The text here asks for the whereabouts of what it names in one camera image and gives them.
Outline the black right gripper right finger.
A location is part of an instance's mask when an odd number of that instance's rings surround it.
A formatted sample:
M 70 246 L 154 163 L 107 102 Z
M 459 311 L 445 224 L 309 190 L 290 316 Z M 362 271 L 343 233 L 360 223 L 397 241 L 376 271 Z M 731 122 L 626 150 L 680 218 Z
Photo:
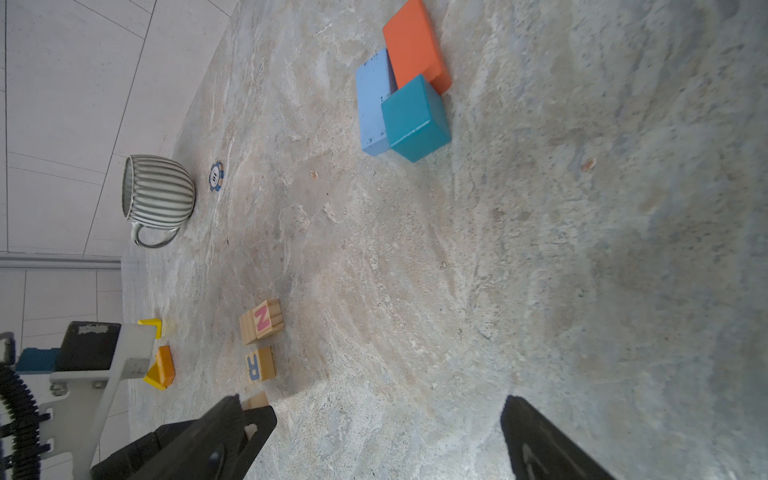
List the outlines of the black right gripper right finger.
M 500 425 L 516 479 L 614 479 L 523 397 L 507 397 Z

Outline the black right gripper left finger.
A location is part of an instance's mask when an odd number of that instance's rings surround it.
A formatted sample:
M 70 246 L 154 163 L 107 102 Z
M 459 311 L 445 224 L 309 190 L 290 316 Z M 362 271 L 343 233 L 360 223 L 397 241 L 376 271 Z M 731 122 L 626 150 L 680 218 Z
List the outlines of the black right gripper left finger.
M 242 479 L 277 426 L 267 405 L 245 410 L 226 396 L 162 448 L 133 479 Z

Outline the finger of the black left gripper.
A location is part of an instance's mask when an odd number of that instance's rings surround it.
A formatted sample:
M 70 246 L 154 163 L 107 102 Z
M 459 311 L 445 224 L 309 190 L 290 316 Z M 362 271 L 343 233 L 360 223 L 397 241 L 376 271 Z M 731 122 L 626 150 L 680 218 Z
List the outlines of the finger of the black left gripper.
M 91 478 L 129 479 L 193 423 L 194 420 L 188 420 L 158 427 L 93 466 Z

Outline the yellow letter R block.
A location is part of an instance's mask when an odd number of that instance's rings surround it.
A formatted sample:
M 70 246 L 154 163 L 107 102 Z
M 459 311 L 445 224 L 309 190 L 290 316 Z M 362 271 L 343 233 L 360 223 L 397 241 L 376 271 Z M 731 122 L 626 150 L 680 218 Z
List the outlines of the yellow letter R block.
M 252 382 L 272 380 L 277 376 L 274 351 L 271 346 L 258 348 L 245 356 L 246 372 Z

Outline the plain wood grooved block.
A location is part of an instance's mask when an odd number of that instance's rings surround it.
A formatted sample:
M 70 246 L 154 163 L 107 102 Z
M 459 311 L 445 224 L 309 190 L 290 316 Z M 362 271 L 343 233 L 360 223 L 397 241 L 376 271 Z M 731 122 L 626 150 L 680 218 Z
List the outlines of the plain wood grooved block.
M 249 345 L 258 340 L 256 322 L 252 310 L 246 311 L 239 317 L 241 338 L 244 345 Z

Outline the wood letter N block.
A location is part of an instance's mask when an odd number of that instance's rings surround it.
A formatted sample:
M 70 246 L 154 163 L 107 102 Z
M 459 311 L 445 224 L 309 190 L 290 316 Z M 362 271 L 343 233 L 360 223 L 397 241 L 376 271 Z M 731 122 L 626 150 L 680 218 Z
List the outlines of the wood letter N block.
M 265 300 L 250 311 L 257 340 L 274 335 L 285 326 L 280 301 Z

